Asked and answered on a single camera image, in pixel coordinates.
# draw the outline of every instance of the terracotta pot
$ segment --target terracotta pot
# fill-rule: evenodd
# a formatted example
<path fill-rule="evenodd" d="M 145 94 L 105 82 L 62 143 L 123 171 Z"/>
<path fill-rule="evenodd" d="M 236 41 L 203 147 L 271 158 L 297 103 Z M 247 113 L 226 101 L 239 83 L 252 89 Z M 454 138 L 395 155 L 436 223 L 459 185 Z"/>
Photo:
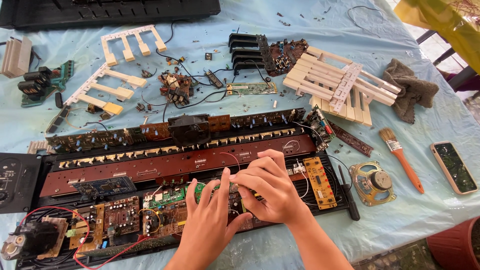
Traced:
<path fill-rule="evenodd" d="M 427 237 L 432 255 L 445 270 L 480 270 L 473 254 L 472 227 L 480 217 Z"/>

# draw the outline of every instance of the light blue tablecloth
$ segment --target light blue tablecloth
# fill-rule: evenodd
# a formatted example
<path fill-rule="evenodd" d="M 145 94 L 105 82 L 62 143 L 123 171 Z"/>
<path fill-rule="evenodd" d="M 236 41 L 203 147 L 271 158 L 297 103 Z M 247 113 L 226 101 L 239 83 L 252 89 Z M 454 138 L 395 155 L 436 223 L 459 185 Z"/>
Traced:
<path fill-rule="evenodd" d="M 187 57 L 185 66 L 193 75 L 202 74 L 203 69 L 213 71 L 225 68 L 226 64 L 232 66 L 227 46 L 228 36 L 240 27 L 239 33 L 265 34 L 269 43 L 284 38 L 288 40 L 304 38 L 311 46 L 362 63 L 364 70 L 378 77 L 382 77 L 382 72 L 391 58 L 397 58 L 412 68 L 419 78 L 435 82 L 440 86 L 432 109 L 415 107 L 416 121 L 414 125 L 400 121 L 390 107 L 376 101 L 370 105 L 372 122 L 375 127 L 373 130 L 335 116 L 327 116 L 375 148 L 371 159 L 348 146 L 344 146 L 339 154 L 334 154 L 334 150 L 339 148 L 338 144 L 342 143 L 336 138 L 327 152 L 335 155 L 348 166 L 368 160 L 379 161 L 380 165 L 392 176 L 394 191 L 398 195 L 393 202 L 367 207 L 361 204 L 358 195 L 353 190 L 353 196 L 361 215 L 359 222 L 352 221 L 346 210 L 317 217 L 323 229 L 351 262 L 440 232 L 480 215 L 480 193 L 467 196 L 456 195 L 429 150 L 429 145 L 433 142 L 445 140 L 453 142 L 474 177 L 478 179 L 480 175 L 480 159 L 478 159 L 480 126 L 431 62 L 422 56 L 419 46 L 386 2 L 383 0 L 376 2 L 369 0 L 352 2 L 222 0 L 221 3 L 222 12 L 218 16 L 193 23 L 175 24 L 173 39 L 167 43 L 168 50 L 164 54 L 175 58 Z M 365 5 L 383 11 L 383 22 L 380 12 L 362 8 L 350 11 L 359 25 L 378 34 L 381 38 L 355 27 L 349 20 L 347 10 L 357 5 Z M 279 17 L 277 12 L 283 14 L 284 17 Z M 289 23 L 291 26 L 283 26 L 278 20 Z M 0 29 L 0 40 L 7 40 L 10 36 L 21 38 L 22 35 L 27 35 L 32 40 L 34 49 L 42 58 L 40 66 L 57 67 L 66 60 L 75 60 L 74 76 L 67 83 L 67 89 L 63 93 L 63 98 L 66 99 L 105 62 L 100 36 L 138 26 L 141 25 L 52 30 L 38 33 L 21 33 Z M 164 41 L 170 37 L 170 23 L 158 23 L 156 29 Z M 148 88 L 138 88 L 131 99 L 121 104 L 124 110 L 119 116 L 103 122 L 106 126 L 124 128 L 142 124 L 144 114 L 135 110 L 136 103 L 141 102 L 142 91 L 144 97 L 152 103 L 161 104 L 165 101 L 165 98 L 159 95 L 160 83 L 156 80 L 156 76 L 166 69 L 173 70 L 173 66 L 167 66 L 165 58 L 155 54 L 153 35 L 145 34 L 143 38 L 152 54 L 147 57 L 142 56 L 134 37 L 128 37 L 136 58 L 132 62 L 125 62 L 121 52 L 123 45 L 119 39 L 109 42 L 111 51 L 119 60 L 119 65 L 112 67 L 112 70 L 136 76 L 140 76 L 142 68 L 146 68 L 150 72 L 158 68 L 158 71 L 154 77 L 148 79 Z M 215 49 L 219 53 L 213 55 L 213 60 L 204 60 L 204 53 L 213 52 Z M 227 78 L 231 81 L 233 78 L 231 71 L 220 71 L 217 76 L 220 80 Z M 279 90 L 290 90 L 284 97 L 278 95 L 250 95 L 241 98 L 231 96 L 218 103 L 204 102 L 184 110 L 169 106 L 166 118 L 179 116 L 182 113 L 245 115 L 272 111 L 273 100 L 278 101 L 277 110 L 298 107 L 305 107 L 309 110 L 309 95 L 297 100 L 294 91 L 282 85 L 282 78 L 283 76 L 278 76 L 273 78 L 273 81 Z M 26 153 L 29 142 L 42 139 L 44 136 L 42 132 L 48 122 L 58 113 L 53 97 L 41 106 L 21 108 L 21 92 L 16 87 L 21 80 L 21 78 L 7 79 L 0 76 L 0 119 L 3 129 L 3 132 L 0 133 L 1 152 Z M 99 81 L 101 84 L 115 88 L 121 85 L 119 79 L 116 78 L 104 77 Z M 202 78 L 200 81 L 207 83 L 206 78 Z M 257 71 L 249 70 L 242 71 L 235 81 L 260 82 L 261 79 Z M 206 86 L 202 87 L 201 91 L 202 93 L 195 92 L 198 99 L 192 99 L 193 102 L 202 99 L 215 89 Z M 96 97 L 98 93 L 96 90 L 90 90 L 89 95 Z M 100 99 L 120 104 L 114 97 L 108 95 Z M 243 111 L 245 109 L 243 104 L 250 106 L 248 112 Z M 85 105 L 85 103 L 78 103 L 73 106 Z M 83 126 L 86 121 L 97 121 L 97 117 L 97 115 L 90 115 L 83 110 L 76 110 L 69 116 L 69 120 L 75 126 Z M 161 113 L 153 114 L 148 118 L 149 123 L 161 121 Z M 413 187 L 398 160 L 389 153 L 387 146 L 378 136 L 378 130 L 385 126 L 394 130 L 404 147 L 405 156 L 422 181 L 425 194 L 420 195 Z M 67 135 L 78 132 L 78 130 L 63 125 L 62 131 L 58 134 Z M 23 216 L 24 214 L 0 215 L 0 231 L 2 231 L 0 240 L 2 242 L 6 239 L 7 232 L 12 232 L 15 223 Z M 174 252 L 175 249 L 172 249 L 113 262 L 104 266 L 103 269 L 156 270 L 165 266 Z M 4 261 L 3 263 L 5 269 L 14 269 L 13 261 Z M 210 268 L 302 269 L 303 265 L 290 232 L 284 225 L 277 225 L 236 235 Z"/>

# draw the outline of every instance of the smartphone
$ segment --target smartphone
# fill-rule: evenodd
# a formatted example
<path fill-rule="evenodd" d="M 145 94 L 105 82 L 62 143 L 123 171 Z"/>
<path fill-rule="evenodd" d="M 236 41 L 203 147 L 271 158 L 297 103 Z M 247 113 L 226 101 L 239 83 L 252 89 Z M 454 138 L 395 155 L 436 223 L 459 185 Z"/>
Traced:
<path fill-rule="evenodd" d="M 433 143 L 430 149 L 457 194 L 463 195 L 478 190 L 477 183 L 452 143 Z"/>

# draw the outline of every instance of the black screwdriver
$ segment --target black screwdriver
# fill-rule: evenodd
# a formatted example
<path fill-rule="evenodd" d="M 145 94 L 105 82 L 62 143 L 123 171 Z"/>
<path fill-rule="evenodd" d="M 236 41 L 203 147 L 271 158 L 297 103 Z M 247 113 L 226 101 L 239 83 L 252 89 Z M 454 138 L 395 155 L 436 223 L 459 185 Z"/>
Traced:
<path fill-rule="evenodd" d="M 342 167 L 340 165 L 338 166 L 338 170 L 340 171 L 340 177 L 342 178 L 342 185 L 340 185 L 340 186 L 342 187 L 343 192 L 345 193 L 345 196 L 347 196 L 348 213 L 350 214 L 350 218 L 354 221 L 359 221 L 360 220 L 360 213 L 359 213 L 359 210 L 357 209 L 357 204 L 353 200 L 350 185 L 345 183 L 345 178 L 343 177 Z"/>

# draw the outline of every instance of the gray towel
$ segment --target gray towel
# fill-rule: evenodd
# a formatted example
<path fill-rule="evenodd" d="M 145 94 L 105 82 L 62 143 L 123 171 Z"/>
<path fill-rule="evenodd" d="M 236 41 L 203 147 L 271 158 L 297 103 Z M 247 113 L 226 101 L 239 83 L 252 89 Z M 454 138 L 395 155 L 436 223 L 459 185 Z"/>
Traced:
<path fill-rule="evenodd" d="M 392 58 L 384 71 L 383 80 L 401 89 L 392 105 L 401 120 L 410 124 L 415 122 L 415 103 L 426 108 L 433 106 L 433 96 L 438 92 L 438 85 L 415 77 L 413 70 L 399 60 Z"/>

